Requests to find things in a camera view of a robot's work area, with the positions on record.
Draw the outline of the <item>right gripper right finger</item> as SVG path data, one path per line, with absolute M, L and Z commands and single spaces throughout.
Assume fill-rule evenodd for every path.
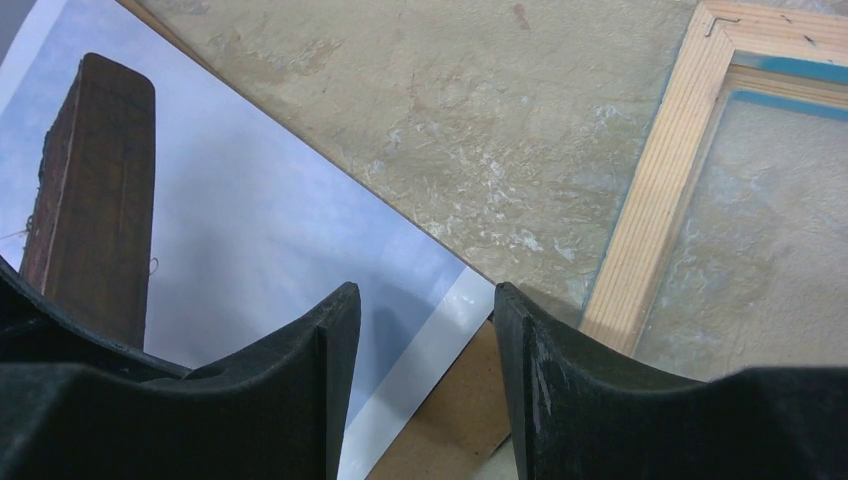
M 494 327 L 522 479 L 843 479 L 847 371 L 756 367 L 711 381 L 625 356 L 510 283 Z

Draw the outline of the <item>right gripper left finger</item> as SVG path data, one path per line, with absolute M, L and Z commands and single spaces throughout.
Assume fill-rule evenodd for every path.
M 333 479 L 358 287 L 190 370 L 96 334 L 1 267 L 5 479 Z

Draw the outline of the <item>brown cardboard backing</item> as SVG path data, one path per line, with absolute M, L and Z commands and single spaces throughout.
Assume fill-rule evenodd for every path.
M 129 10 L 328 156 L 438 242 L 469 216 L 466 146 L 425 110 L 439 66 L 455 69 L 449 1 L 131 1 Z M 376 479 L 467 479 L 509 434 L 493 326 L 480 319 Z

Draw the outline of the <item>hot air balloon photo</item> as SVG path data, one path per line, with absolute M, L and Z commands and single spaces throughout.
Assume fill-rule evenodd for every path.
M 197 367 L 303 314 L 345 281 L 363 324 L 344 479 L 469 479 L 495 440 L 423 410 L 493 306 L 493 285 L 114 1 L 38 1 L 1 65 L 1 253 L 18 265 L 41 147 L 79 60 L 156 93 L 145 349 Z

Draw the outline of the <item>clear acrylic sheet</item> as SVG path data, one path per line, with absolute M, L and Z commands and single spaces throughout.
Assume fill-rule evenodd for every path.
M 734 94 L 636 358 L 709 380 L 847 362 L 847 113 Z

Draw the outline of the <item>blue wooden picture frame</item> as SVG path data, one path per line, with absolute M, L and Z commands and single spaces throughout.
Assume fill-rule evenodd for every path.
M 730 93 L 847 106 L 844 83 L 742 65 L 738 55 L 844 68 L 847 19 L 728 1 L 696 6 L 580 324 L 623 355 L 636 349 Z

